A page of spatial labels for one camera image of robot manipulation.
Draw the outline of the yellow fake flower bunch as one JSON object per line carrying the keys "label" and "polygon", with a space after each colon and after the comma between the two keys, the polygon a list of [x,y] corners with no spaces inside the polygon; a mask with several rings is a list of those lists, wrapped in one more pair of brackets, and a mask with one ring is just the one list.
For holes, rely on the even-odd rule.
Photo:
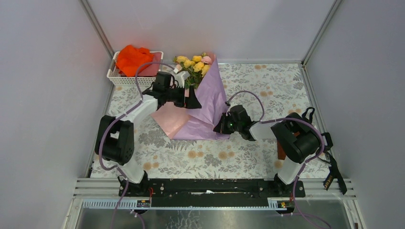
{"label": "yellow fake flower bunch", "polygon": [[211,65],[206,65],[201,62],[204,56],[208,56],[208,54],[203,52],[201,55],[195,55],[191,59],[181,55],[173,58],[177,65],[180,65],[181,68],[188,70],[190,73],[190,76],[185,80],[186,89],[188,89],[189,86],[193,86],[194,89],[197,89],[208,73]]}

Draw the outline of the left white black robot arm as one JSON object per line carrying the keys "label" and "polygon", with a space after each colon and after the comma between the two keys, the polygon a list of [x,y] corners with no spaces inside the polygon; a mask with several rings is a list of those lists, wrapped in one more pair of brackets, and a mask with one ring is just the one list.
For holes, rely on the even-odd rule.
{"label": "left white black robot arm", "polygon": [[96,138],[95,153],[100,166],[110,171],[116,169],[136,196],[148,191],[144,169],[136,168],[134,130],[150,114],[161,109],[166,103],[186,109],[200,109],[194,86],[186,86],[190,77],[187,72],[175,75],[158,72],[149,88],[140,92],[140,101],[117,116],[105,115],[101,118]]}

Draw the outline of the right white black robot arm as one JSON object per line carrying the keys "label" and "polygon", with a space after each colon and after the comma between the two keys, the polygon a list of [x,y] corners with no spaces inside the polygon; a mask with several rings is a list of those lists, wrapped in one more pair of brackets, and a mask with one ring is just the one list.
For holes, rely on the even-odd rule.
{"label": "right white black robot arm", "polygon": [[293,190],[292,183],[310,156],[333,146],[330,134],[320,133],[312,125],[312,116],[307,112],[303,115],[291,113],[278,120],[253,121],[242,105],[236,105],[222,114],[213,130],[225,135],[238,132],[248,141],[276,139],[286,159],[275,175],[274,190],[276,194],[285,197]]}

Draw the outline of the floral patterned table mat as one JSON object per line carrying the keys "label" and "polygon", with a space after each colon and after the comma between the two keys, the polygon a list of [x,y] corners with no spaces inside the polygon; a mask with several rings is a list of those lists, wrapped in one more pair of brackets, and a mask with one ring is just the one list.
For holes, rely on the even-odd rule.
{"label": "floral patterned table mat", "polygon": [[[309,107],[297,64],[219,66],[230,107],[242,105],[253,121],[303,115]],[[135,127],[136,167],[161,178],[271,178],[283,166],[276,139],[171,140],[149,115]]]}

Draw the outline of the dark red folded paper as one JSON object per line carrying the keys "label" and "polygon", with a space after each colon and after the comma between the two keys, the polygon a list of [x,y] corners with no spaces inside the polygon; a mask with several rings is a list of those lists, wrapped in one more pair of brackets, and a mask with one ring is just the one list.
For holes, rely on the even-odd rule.
{"label": "dark red folded paper", "polygon": [[[151,52],[151,54],[153,54],[152,62],[161,62],[163,52]],[[159,69],[159,64],[150,64],[143,71],[138,73],[138,77],[155,77]]]}

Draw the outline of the brown leather pad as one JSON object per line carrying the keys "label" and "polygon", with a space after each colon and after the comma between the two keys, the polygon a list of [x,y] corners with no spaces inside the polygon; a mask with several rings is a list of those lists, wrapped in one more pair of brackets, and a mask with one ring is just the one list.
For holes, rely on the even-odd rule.
{"label": "brown leather pad", "polygon": [[298,162],[299,151],[295,144],[300,132],[295,133],[278,133],[277,139],[277,157],[285,160],[287,157],[294,162]]}

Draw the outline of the orange cloth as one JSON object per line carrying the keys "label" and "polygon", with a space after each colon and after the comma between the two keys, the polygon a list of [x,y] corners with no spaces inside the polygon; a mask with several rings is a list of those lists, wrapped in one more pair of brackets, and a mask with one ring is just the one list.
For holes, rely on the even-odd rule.
{"label": "orange cloth", "polygon": [[121,75],[125,75],[126,77],[133,77],[135,76],[138,68],[139,72],[145,70],[149,65],[143,64],[152,62],[154,55],[150,52],[147,48],[136,48],[133,45],[127,45],[124,49],[122,49],[116,60],[116,67],[119,69],[119,73]]}

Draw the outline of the black mounting base rail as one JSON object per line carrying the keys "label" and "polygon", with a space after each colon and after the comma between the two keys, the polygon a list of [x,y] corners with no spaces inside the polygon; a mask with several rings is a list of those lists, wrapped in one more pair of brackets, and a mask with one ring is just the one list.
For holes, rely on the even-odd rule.
{"label": "black mounting base rail", "polygon": [[152,207],[269,207],[269,198],[305,197],[300,181],[283,185],[264,179],[158,179],[140,184],[120,180],[118,195],[146,197]]}

